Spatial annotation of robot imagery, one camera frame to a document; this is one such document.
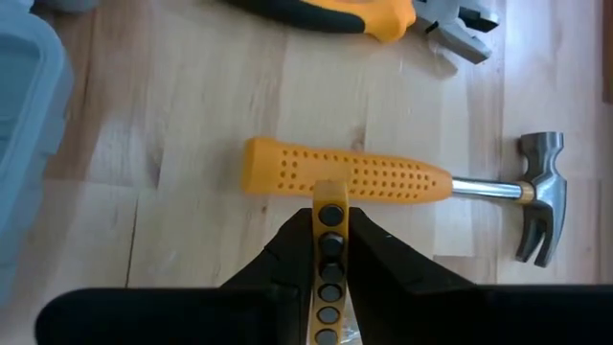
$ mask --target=yellow strip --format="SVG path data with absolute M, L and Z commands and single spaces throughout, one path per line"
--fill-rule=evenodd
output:
M 328 218 L 320 217 L 320 213 L 323 209 L 328 210 Z M 325 254 L 326 246 L 322 243 L 322 238 L 330 239 L 342 238 L 342 250 L 338 256 L 327 256 Z M 341 181 L 317 181 L 313 190 L 313 239 L 315 243 L 315 255 L 314 255 L 314 269 L 315 277 L 313 280 L 313 297 L 310 313 L 310 343 L 329 345 L 340 344 L 342 336 L 342 324 L 343 324 L 343 312 L 345 309 L 345 297 L 347 295 L 347 245 L 349 239 L 349 201 L 347 194 L 347 185 Z M 322 267 L 341 267 L 342 277 L 338 281 L 332 280 L 336 284 L 330 283 L 330 276 L 324 274 L 324 277 L 328 279 L 325 281 L 322 277 Z M 338 272 L 337 270 L 330 270 L 328 273 Z M 340 291 L 340 298 L 335 301 L 326 301 L 326 294 L 320 294 L 322 288 L 328 288 L 334 292 L 336 288 Z M 329 322 L 331 315 L 336 310 L 337 320 L 335 322 Z M 333 335 L 336 334 L 336 341 L 330 342 L 333 339 Z

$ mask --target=gray plastic box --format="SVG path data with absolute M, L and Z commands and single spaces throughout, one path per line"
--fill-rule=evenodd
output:
M 0 305 L 42 200 L 42 176 L 63 136 L 73 72 L 54 30 L 0 3 Z

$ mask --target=hammer head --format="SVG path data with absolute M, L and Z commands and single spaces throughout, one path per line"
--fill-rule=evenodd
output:
M 545 267 L 556 251 L 566 214 L 566 180 L 556 169 L 556 159 L 564 148 L 560 132 L 522 135 L 520 150 L 528 159 L 522 178 L 534 187 L 534 200 L 524 206 L 524 232 L 517 260 L 526 262 L 543 239 L 534 261 Z

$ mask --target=pliers jaw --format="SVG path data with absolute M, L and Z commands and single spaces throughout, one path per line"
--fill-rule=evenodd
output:
M 417 13 L 414 28 L 429 39 L 442 44 L 457 55 L 473 63 L 491 56 L 491 49 L 479 38 L 469 34 L 467 28 L 488 33 L 499 24 L 498 15 L 474 0 L 414 0 Z

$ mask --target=dotted grip pattern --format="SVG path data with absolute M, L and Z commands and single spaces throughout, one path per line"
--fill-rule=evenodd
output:
M 245 193 L 312 196 L 318 180 L 346 182 L 353 199 L 394 203 L 442 200 L 452 188 L 449 172 L 412 159 L 310 149 L 263 137 L 245 143 Z

